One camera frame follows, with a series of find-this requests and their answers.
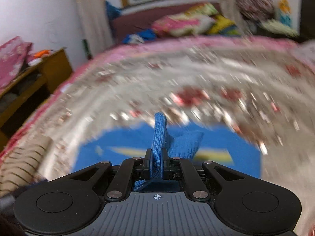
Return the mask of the blue striped knit sweater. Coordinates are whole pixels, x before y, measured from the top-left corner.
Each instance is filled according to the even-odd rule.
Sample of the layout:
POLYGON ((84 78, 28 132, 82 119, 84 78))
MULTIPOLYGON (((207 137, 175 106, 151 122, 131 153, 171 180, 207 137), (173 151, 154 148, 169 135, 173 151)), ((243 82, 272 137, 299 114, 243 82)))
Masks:
MULTIPOLYGON (((153 145, 154 129, 148 123, 115 126, 79 147, 72 171, 104 160, 119 165, 132 157, 144 157, 153 145)), ((196 165, 211 160, 236 171, 259 178, 260 151, 227 126, 203 127, 194 122, 167 126, 164 147, 170 157, 192 160, 196 165)))

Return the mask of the blue clothes pile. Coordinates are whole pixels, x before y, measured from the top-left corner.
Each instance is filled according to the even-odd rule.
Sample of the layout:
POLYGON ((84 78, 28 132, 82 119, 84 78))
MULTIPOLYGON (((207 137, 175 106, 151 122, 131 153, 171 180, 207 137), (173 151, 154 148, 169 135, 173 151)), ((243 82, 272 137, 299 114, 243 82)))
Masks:
POLYGON ((143 44, 147 41, 154 41, 157 39, 157 35, 153 30, 146 29, 144 31, 137 32, 135 34, 127 35, 122 43, 123 44, 143 44))

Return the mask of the yellow folded clothes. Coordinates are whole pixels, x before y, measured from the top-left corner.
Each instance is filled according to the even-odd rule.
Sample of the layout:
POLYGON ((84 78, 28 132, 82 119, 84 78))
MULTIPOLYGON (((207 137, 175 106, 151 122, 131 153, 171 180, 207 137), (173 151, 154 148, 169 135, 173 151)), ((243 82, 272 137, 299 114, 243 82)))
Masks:
POLYGON ((218 14, 212 17, 214 24, 205 32, 206 35, 240 36, 241 32, 233 20, 218 14))

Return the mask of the beige checked folded blanket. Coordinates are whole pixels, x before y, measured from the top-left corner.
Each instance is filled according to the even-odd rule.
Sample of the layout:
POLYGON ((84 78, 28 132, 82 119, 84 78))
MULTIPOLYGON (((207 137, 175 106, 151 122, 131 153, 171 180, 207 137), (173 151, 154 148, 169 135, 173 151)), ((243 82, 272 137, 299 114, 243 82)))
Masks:
POLYGON ((31 184, 52 139, 41 135, 23 147, 15 147, 1 163, 1 196, 31 184))

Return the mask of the silver floral bedspread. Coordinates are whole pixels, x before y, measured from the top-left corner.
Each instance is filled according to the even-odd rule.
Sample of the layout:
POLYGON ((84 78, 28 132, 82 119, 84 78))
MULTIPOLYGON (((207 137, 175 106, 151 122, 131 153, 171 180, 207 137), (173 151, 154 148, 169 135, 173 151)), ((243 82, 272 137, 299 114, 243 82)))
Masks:
POLYGON ((7 144, 52 139, 33 182, 70 172, 79 147, 106 129, 148 123, 223 125, 254 145, 261 177, 302 203, 298 235, 314 235, 314 44, 201 37, 120 46, 82 66, 7 144))

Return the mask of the wooden desk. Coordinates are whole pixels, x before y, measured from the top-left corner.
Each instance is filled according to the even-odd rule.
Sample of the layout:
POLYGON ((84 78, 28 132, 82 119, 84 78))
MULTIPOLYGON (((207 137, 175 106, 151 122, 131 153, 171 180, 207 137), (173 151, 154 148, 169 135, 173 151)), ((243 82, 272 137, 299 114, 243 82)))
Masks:
POLYGON ((26 68, 1 91, 1 150, 31 114, 73 73, 65 49, 26 68))

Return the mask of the beige left curtain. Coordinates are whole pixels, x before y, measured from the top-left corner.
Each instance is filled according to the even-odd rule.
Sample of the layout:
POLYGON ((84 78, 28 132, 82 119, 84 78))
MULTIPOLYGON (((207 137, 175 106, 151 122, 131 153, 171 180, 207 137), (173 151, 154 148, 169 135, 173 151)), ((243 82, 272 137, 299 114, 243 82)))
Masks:
POLYGON ((76 0, 77 9, 91 55, 97 56, 114 44, 105 0, 76 0))

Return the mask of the orange object on desk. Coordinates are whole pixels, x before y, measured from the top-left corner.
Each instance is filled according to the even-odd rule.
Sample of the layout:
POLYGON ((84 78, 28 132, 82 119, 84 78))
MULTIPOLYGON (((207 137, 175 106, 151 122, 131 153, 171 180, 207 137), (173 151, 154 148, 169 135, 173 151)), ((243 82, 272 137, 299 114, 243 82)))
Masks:
POLYGON ((32 53, 27 57, 27 65, 30 67, 37 65, 43 61, 47 56, 54 53, 54 50, 41 50, 36 53, 32 53))

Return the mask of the pink floral pillow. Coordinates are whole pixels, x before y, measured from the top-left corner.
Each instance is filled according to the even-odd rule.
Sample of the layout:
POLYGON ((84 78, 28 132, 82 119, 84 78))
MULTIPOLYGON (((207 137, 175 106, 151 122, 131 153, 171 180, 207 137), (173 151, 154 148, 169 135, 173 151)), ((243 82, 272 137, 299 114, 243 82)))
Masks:
POLYGON ((214 16, 219 11, 212 3, 203 3, 189 8, 185 12, 164 16, 153 22, 152 30, 159 37, 182 37, 202 35, 216 22, 214 16))

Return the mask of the pink floral cloth cover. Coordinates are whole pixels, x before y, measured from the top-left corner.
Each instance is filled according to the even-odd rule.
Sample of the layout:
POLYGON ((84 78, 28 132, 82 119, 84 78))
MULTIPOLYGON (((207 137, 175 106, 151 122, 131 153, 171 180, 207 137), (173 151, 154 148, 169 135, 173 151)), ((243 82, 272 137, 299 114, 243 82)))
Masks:
POLYGON ((20 36, 1 46, 1 89, 5 89, 16 78, 31 50, 32 43, 25 42, 20 36))

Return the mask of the brown floral bundle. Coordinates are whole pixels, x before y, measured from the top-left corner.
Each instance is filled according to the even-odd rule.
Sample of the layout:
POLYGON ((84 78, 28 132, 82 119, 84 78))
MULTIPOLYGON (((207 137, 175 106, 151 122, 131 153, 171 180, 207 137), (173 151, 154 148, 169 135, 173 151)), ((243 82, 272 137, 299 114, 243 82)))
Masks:
POLYGON ((274 16, 271 0, 235 0, 235 3, 246 20, 265 21, 274 16))

